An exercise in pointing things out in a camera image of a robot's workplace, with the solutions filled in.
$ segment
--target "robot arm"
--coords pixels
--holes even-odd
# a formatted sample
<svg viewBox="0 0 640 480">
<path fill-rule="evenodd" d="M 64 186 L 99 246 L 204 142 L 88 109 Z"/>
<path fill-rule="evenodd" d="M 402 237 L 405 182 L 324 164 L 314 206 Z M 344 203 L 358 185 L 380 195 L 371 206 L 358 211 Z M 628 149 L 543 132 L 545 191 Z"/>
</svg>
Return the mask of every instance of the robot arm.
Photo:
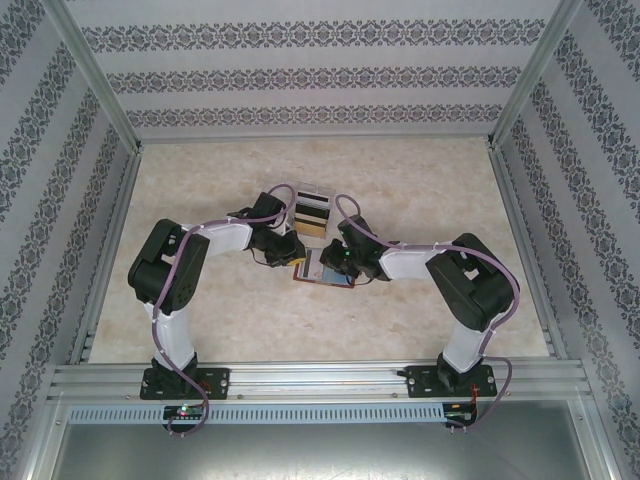
<svg viewBox="0 0 640 480">
<path fill-rule="evenodd" d="M 193 377 L 197 356 L 189 339 L 187 304 L 193 298 L 205 259 L 229 251 L 256 248 L 265 254 L 268 265 L 287 265 L 304 259 L 305 248 L 287 214 L 276 226 L 275 221 L 232 223 L 231 219 L 258 219 L 279 213 L 285 205 L 276 197 L 262 193 L 252 208 L 229 214 L 229 222 L 202 228 L 189 237 L 180 264 L 157 318 L 157 335 L 164 354 L 183 372 Z M 160 220 L 147 238 L 140 254 L 129 271 L 128 283 L 136 297 L 144 303 L 149 318 L 169 275 L 172 257 L 190 225 L 179 225 L 171 220 Z M 156 351 L 152 360 L 162 383 L 178 394 L 186 394 L 188 384 L 177 377 L 164 356 Z"/>
<path fill-rule="evenodd" d="M 351 220 L 371 231 L 359 215 Z M 482 362 L 482 348 L 491 326 L 504 317 L 514 300 L 507 278 L 490 263 L 464 253 L 432 248 L 388 249 L 346 220 L 338 225 L 338 230 L 346 248 L 334 240 L 325 249 L 321 261 L 329 268 L 354 279 L 364 273 L 383 281 L 415 278 L 435 282 L 457 320 L 449 343 L 438 358 L 438 377 L 450 390 L 464 384 Z M 497 260 L 470 233 L 449 245 L 466 247 Z"/>
</svg>

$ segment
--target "patterned wallpaper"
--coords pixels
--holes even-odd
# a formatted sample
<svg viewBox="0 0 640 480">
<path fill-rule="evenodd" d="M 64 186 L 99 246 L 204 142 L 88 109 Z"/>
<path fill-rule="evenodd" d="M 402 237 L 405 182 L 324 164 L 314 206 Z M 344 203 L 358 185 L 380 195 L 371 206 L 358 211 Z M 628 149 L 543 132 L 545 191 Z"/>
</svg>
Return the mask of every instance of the patterned wallpaper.
<svg viewBox="0 0 640 480">
<path fill-rule="evenodd" d="M 535 3 L 68 5 L 138 136 L 152 140 L 488 134 L 558 0 Z"/>
<path fill-rule="evenodd" d="M 77 336 L 129 155 L 35 0 L 0 2 L 0 479 Z"/>
<path fill-rule="evenodd" d="M 565 346 L 640 478 L 640 15 L 586 1 L 502 145 Z"/>
</svg>

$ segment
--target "marble floor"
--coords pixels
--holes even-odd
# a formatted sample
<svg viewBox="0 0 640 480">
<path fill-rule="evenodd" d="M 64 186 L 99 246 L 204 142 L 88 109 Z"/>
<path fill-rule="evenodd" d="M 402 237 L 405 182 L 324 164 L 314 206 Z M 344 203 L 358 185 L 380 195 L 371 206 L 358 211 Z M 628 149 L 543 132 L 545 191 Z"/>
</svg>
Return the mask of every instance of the marble floor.
<svg viewBox="0 0 640 480">
<path fill-rule="evenodd" d="M 388 240 L 444 242 L 475 233 L 518 278 L 522 303 L 487 353 L 548 355 L 484 141 L 314 140 L 153 145 L 144 157 L 113 267 L 92 363 L 147 363 L 151 324 L 127 272 L 157 220 L 196 224 L 250 206 L 268 179 L 289 178 L 355 197 Z M 326 240 L 337 237 L 334 209 Z M 454 318 L 432 282 L 373 282 L 353 290 L 292 280 L 293 268 L 249 252 L 211 259 L 190 308 L 201 361 L 435 358 Z"/>
</svg>

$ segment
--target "small box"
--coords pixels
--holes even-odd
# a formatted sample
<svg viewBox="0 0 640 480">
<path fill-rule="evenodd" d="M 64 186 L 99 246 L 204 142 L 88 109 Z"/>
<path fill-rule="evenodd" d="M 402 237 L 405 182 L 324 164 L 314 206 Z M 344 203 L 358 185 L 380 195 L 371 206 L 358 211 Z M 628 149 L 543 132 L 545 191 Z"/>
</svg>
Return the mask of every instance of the small box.
<svg viewBox="0 0 640 480">
<path fill-rule="evenodd" d="M 329 215 L 331 214 L 333 199 L 336 194 L 335 190 L 293 180 L 273 182 L 271 182 L 270 186 L 278 183 L 287 183 L 298 192 L 296 205 L 292 212 L 294 228 L 298 234 L 326 238 Z"/>
</svg>

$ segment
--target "card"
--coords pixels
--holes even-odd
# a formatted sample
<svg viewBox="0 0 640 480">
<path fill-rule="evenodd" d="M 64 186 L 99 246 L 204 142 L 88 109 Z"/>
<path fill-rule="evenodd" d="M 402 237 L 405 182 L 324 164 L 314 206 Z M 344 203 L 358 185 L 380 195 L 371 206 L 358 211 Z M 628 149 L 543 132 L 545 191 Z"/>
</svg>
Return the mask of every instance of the card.
<svg viewBox="0 0 640 480">
<path fill-rule="evenodd" d="M 307 258 L 296 265 L 293 279 L 301 282 L 319 283 L 333 287 L 353 288 L 351 277 L 334 272 L 320 263 L 321 248 L 308 248 Z"/>
</svg>

